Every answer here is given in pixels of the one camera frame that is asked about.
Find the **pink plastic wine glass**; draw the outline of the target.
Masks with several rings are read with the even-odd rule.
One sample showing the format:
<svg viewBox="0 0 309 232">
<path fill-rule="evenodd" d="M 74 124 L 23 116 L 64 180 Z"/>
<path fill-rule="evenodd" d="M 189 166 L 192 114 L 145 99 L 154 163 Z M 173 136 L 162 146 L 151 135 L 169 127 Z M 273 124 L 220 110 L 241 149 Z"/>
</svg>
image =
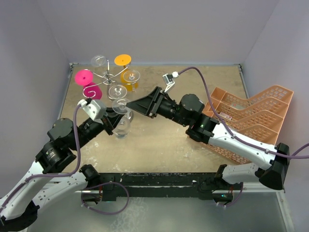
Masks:
<svg viewBox="0 0 309 232">
<path fill-rule="evenodd" d="M 80 70 L 74 77 L 76 84 L 83 87 L 83 95 L 86 98 L 100 100 L 102 91 L 99 86 L 93 82 L 93 73 L 90 70 Z"/>
</svg>

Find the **yellow plastic wine glass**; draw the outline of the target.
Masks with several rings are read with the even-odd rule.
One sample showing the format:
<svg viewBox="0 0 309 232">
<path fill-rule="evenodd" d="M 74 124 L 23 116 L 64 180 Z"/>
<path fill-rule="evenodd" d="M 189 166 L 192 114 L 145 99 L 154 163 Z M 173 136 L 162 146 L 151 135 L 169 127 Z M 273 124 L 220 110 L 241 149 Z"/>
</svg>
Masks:
<svg viewBox="0 0 309 232">
<path fill-rule="evenodd" d="M 128 54 L 118 55 L 114 59 L 114 63 L 117 66 L 122 66 L 123 70 L 120 73 L 120 81 L 124 87 L 126 87 L 129 93 L 136 91 L 139 86 L 140 73 L 137 70 L 130 68 L 131 56 Z"/>
</svg>

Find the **clear wine glass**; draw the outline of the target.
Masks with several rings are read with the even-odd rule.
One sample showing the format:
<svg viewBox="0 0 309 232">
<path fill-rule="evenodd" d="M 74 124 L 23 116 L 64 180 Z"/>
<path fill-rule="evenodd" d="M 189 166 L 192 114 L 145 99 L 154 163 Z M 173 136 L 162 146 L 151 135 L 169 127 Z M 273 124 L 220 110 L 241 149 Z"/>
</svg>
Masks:
<svg viewBox="0 0 309 232">
<path fill-rule="evenodd" d="M 131 109 L 127 107 L 127 103 L 129 103 L 127 98 L 118 98 L 112 103 L 112 109 L 121 116 L 120 121 L 113 130 L 118 139 L 124 139 L 130 131 L 131 122 L 129 117 Z"/>
<path fill-rule="evenodd" d="M 109 76 L 109 61 L 103 55 L 94 56 L 91 59 L 92 71 L 99 76 Z"/>
</svg>

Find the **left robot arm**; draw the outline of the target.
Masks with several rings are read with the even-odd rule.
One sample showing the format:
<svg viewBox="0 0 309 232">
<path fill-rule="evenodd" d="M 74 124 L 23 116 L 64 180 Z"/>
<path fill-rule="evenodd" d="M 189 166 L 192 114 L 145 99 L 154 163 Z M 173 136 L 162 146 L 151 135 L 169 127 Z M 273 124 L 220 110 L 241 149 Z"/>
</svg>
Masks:
<svg viewBox="0 0 309 232">
<path fill-rule="evenodd" d="M 81 147 L 105 131 L 112 131 L 122 115 L 111 108 L 98 122 L 88 118 L 77 125 L 73 119 L 60 118 L 47 135 L 50 138 L 24 177 L 0 200 L 0 230 L 19 232 L 38 218 L 39 211 L 57 197 L 84 188 L 95 189 L 101 183 L 100 174 L 91 165 L 81 165 Z"/>
</svg>

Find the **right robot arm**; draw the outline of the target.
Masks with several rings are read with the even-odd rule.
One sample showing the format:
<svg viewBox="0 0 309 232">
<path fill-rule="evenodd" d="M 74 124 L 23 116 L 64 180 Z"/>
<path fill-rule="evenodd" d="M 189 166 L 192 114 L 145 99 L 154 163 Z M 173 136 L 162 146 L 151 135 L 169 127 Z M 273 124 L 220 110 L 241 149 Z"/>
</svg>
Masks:
<svg viewBox="0 0 309 232">
<path fill-rule="evenodd" d="M 283 143 L 262 143 L 229 129 L 202 112 L 204 104 L 195 94 L 186 94 L 176 103 L 156 87 L 149 95 L 130 101 L 126 106 L 150 118 L 160 115 L 170 119 L 186 127 L 185 133 L 192 140 L 226 149 L 250 161 L 249 164 L 220 166 L 214 181 L 218 188 L 257 181 L 270 189 L 284 188 L 289 147 Z"/>
</svg>

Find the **clear champagne flute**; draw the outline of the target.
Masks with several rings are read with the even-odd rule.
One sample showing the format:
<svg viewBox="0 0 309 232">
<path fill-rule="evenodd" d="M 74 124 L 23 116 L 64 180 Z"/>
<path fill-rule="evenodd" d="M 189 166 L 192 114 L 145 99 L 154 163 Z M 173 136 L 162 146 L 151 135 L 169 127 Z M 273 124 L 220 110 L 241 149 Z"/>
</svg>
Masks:
<svg viewBox="0 0 309 232">
<path fill-rule="evenodd" d="M 135 84 L 140 80 L 140 72 L 137 70 L 128 70 L 123 75 L 125 84 Z"/>
<path fill-rule="evenodd" d="M 113 85 L 109 88 L 108 97 L 112 100 L 124 98 L 127 95 L 127 89 L 123 85 Z"/>
</svg>

